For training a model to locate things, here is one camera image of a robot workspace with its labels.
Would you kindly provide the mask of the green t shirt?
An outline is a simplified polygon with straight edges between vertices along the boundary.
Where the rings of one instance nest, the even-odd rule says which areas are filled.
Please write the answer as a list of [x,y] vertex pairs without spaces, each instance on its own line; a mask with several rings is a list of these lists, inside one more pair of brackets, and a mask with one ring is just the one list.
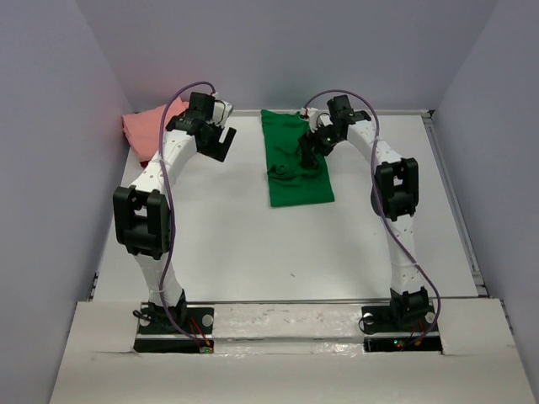
[[264,135],[269,203],[273,208],[334,202],[328,167],[323,157],[314,168],[304,168],[298,140],[309,124],[298,113],[260,111]]

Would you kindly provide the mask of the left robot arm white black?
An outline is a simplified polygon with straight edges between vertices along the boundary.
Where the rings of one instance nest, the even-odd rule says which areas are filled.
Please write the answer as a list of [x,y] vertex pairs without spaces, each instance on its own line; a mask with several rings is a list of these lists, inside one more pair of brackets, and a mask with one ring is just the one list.
[[138,263],[149,296],[140,320],[179,332],[188,313],[184,288],[173,270],[175,212],[172,188],[184,166],[197,154],[223,162],[235,129],[226,122],[233,106],[213,93],[193,92],[188,108],[158,124],[157,151],[143,172],[113,193],[117,242]]

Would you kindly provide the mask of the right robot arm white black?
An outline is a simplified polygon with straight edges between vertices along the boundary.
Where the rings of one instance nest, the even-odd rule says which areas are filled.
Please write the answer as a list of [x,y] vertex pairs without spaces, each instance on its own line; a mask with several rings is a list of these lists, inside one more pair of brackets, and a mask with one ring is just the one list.
[[419,164],[392,149],[380,136],[380,120],[371,106],[355,110],[349,92],[331,98],[327,111],[305,105],[300,117],[309,125],[299,138],[301,165],[315,168],[341,142],[350,143],[369,163],[371,206],[380,218],[391,262],[390,300],[366,306],[359,320],[366,335],[409,332],[426,328],[433,313],[429,292],[414,256],[414,216],[419,204]]

